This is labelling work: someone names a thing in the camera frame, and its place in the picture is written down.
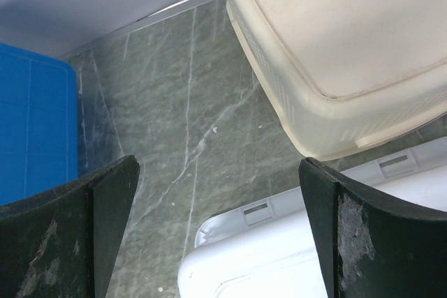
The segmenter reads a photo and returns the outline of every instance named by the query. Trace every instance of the blue box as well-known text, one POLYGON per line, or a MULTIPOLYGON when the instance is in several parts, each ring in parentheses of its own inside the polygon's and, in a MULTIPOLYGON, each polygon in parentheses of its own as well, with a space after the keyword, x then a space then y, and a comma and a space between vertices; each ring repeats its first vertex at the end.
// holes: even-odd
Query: blue box
POLYGON ((0 43, 0 205, 78 178, 77 104, 67 63, 0 43))

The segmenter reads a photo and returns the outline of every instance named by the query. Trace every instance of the floor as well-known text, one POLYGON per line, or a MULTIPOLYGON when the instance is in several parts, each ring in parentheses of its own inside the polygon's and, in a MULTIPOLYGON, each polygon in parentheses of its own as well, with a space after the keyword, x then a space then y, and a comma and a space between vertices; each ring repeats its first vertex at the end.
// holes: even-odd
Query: floor
MULTIPOLYGON (((69 60, 79 81, 80 172, 123 155, 140 183, 108 297, 179 297, 180 262, 216 213, 298 185, 283 132, 216 0, 69 60)), ((440 118, 328 164, 337 170, 447 135, 440 118)))

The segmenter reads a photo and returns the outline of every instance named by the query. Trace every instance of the white bin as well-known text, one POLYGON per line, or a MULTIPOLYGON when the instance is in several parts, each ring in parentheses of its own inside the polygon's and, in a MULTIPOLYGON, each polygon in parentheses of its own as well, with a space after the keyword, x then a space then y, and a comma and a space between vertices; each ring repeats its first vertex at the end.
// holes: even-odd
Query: white bin
MULTIPOLYGON (((395 197, 447 210, 447 137, 347 170, 395 197)), ((200 227, 178 274, 181 298, 326 298, 300 188, 200 227)))
POLYGON ((322 161, 447 111, 447 0, 228 0, 298 151, 322 161))

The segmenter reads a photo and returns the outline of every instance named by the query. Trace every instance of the white lid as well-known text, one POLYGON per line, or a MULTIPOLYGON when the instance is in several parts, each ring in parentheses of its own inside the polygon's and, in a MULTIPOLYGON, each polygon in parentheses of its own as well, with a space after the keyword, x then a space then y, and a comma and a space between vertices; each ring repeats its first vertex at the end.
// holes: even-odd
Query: white lid
POLYGON ((446 62, 447 0, 255 2, 266 31, 330 98, 363 95, 446 62))

